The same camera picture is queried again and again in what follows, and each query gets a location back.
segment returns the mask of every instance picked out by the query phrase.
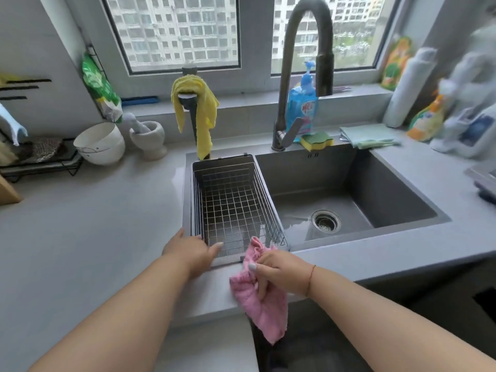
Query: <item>pink towel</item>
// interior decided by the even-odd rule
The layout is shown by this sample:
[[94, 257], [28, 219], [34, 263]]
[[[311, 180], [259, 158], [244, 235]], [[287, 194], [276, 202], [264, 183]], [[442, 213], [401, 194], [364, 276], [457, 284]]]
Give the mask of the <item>pink towel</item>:
[[284, 336], [288, 327], [287, 294], [269, 282], [267, 294], [260, 301], [257, 295], [257, 277], [248, 270], [248, 264], [256, 262], [264, 250], [269, 249], [256, 237], [252, 237], [243, 261], [242, 271], [229, 278], [229, 282], [232, 293], [248, 317], [262, 331], [267, 341], [275, 344]]

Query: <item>forearm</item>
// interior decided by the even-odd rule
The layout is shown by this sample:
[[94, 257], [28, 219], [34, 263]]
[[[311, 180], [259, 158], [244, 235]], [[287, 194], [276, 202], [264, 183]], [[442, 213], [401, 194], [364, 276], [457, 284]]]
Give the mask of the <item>forearm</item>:
[[183, 264], [160, 257], [30, 371], [151, 371], [188, 274]]
[[309, 296], [376, 372], [496, 369], [450, 332], [337, 273], [315, 268]]

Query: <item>blue dish soap bottle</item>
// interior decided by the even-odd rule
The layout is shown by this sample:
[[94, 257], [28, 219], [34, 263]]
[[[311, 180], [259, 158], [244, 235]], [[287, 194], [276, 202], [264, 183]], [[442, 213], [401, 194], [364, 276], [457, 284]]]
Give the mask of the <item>blue dish soap bottle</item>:
[[288, 109], [286, 110], [286, 130], [289, 130], [296, 118], [304, 120], [298, 132], [295, 142], [300, 141], [300, 137], [312, 131], [312, 123], [317, 112], [317, 95], [313, 85], [313, 76], [310, 74], [315, 62], [307, 61], [307, 73], [301, 77], [301, 84], [289, 91]]

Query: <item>wooden cutting board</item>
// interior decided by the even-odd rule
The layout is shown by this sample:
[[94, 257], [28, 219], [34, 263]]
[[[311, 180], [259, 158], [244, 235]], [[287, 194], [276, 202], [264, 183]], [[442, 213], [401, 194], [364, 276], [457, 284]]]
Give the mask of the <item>wooden cutting board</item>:
[[0, 176], [0, 206], [21, 202], [22, 197], [16, 192], [13, 186]]

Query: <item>drain strainer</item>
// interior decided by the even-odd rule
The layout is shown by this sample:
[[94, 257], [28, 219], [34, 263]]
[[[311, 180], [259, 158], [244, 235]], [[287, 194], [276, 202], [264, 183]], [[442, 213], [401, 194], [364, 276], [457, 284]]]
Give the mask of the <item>drain strainer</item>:
[[335, 234], [341, 229], [341, 219], [332, 211], [317, 210], [312, 214], [311, 221], [317, 230], [325, 234]]

